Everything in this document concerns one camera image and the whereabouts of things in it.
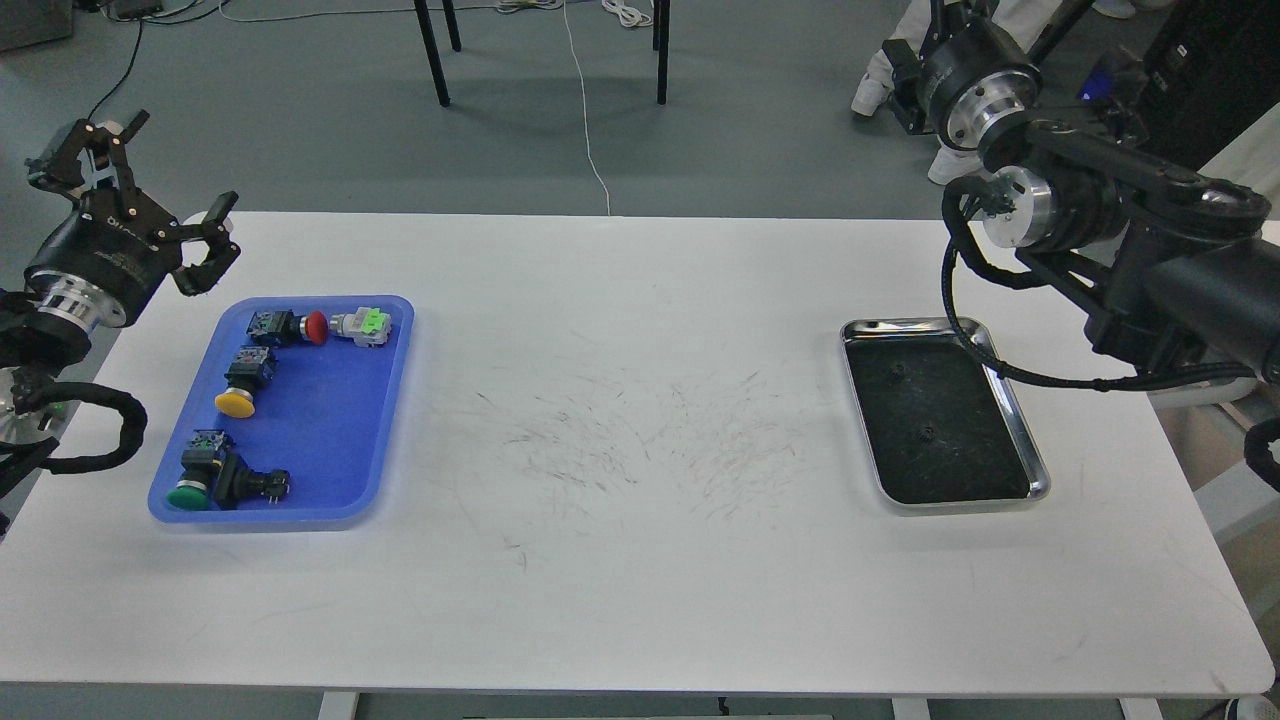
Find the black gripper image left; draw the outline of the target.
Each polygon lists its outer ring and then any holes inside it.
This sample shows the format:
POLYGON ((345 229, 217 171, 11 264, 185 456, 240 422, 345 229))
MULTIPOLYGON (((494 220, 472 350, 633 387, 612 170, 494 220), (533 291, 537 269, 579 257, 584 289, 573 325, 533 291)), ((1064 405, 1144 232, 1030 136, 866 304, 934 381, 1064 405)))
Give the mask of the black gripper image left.
POLYGON ((108 311, 111 327, 137 323, 166 275, 184 296, 198 296, 241 255, 229 223, 239 200, 236 191, 216 196, 198 222, 177 225, 175 217, 138 187, 125 147, 148 118, 138 110, 123 126, 73 120, 37 158, 27 160, 27 182, 70 200, 79 214, 45 240, 26 268, 26 286, 46 292, 64 275, 84 281, 114 302, 108 311), (201 263, 180 265, 179 246, 145 242, 134 234, 200 242, 207 252, 201 263))

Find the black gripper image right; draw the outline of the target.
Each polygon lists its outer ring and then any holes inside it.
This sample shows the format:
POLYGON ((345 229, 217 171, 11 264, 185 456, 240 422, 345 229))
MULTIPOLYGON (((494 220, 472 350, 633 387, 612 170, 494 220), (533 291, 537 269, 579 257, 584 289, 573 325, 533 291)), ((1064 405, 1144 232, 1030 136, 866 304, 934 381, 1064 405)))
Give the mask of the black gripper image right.
POLYGON ((1041 72, 1014 37, 991 19, 1000 1, 931 1, 931 41, 923 63, 905 38, 887 38, 887 106, 908 135, 929 135, 954 150, 975 151, 997 120, 1032 108, 1041 72))

